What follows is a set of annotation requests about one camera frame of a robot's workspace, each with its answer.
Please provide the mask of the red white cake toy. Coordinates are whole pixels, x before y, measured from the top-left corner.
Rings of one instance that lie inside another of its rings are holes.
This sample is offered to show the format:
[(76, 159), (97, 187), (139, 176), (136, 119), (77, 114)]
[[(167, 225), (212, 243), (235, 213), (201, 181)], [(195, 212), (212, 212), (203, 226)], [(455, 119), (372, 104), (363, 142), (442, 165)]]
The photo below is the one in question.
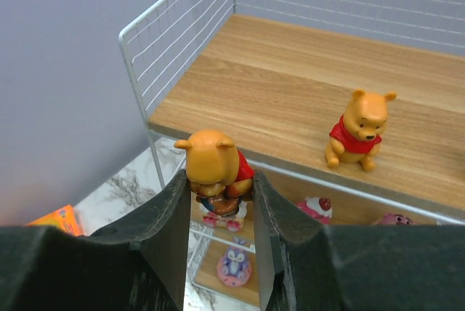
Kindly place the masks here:
[(330, 224), (333, 209), (329, 198), (307, 197), (298, 202), (296, 206), (317, 221)]

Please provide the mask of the pink bear toy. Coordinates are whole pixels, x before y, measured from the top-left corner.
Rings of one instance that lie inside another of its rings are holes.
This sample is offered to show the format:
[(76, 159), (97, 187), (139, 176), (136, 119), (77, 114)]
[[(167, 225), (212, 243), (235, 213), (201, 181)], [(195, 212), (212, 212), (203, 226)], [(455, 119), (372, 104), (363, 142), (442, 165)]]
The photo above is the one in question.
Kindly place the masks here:
[(373, 225), (414, 225), (414, 221), (402, 214), (385, 213)]

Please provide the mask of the small orange bear toy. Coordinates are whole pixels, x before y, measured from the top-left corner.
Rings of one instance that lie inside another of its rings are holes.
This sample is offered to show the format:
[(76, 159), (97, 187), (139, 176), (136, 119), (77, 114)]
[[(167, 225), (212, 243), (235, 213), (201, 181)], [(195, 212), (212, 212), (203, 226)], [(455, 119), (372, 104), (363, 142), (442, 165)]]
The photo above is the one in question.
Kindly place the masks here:
[(344, 113), (328, 135), (325, 159), (328, 168), (341, 163), (361, 165), (364, 171), (374, 170), (375, 156), (381, 148), (381, 135), (387, 128), (388, 103), (397, 93), (386, 94), (356, 89)]

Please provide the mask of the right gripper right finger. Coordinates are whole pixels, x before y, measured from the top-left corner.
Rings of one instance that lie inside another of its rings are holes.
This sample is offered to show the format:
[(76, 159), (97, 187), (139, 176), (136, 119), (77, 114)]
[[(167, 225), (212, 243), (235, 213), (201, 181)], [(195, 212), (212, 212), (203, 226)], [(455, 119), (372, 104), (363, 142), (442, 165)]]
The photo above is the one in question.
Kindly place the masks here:
[(461, 225), (324, 225), (263, 173), (253, 189), (262, 310), (462, 310)]

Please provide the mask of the purple bunny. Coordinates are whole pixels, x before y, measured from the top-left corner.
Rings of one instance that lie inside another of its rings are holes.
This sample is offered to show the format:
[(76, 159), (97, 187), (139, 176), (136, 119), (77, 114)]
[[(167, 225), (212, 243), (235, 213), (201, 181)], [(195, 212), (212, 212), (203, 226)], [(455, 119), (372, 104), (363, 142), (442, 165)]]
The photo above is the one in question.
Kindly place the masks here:
[(251, 274), (251, 260), (243, 248), (229, 246), (217, 262), (217, 277), (225, 286), (244, 286)]

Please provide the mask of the orange duck toy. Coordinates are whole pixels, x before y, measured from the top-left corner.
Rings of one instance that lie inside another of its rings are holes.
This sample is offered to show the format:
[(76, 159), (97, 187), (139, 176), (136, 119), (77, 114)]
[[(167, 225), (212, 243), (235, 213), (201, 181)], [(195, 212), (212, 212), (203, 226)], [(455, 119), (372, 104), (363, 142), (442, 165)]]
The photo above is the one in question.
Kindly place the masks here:
[(185, 151), (186, 175), (202, 223), (232, 233), (241, 231), (255, 171), (235, 142), (224, 132), (203, 129), (174, 146)]

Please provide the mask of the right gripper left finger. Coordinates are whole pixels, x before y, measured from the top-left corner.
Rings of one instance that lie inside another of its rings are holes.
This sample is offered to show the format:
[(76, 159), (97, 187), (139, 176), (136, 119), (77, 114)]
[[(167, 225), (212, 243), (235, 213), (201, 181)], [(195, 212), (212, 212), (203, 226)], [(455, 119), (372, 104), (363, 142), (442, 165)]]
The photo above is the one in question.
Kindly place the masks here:
[(89, 236), (1, 229), (3, 310), (181, 310), (191, 194), (184, 171)]

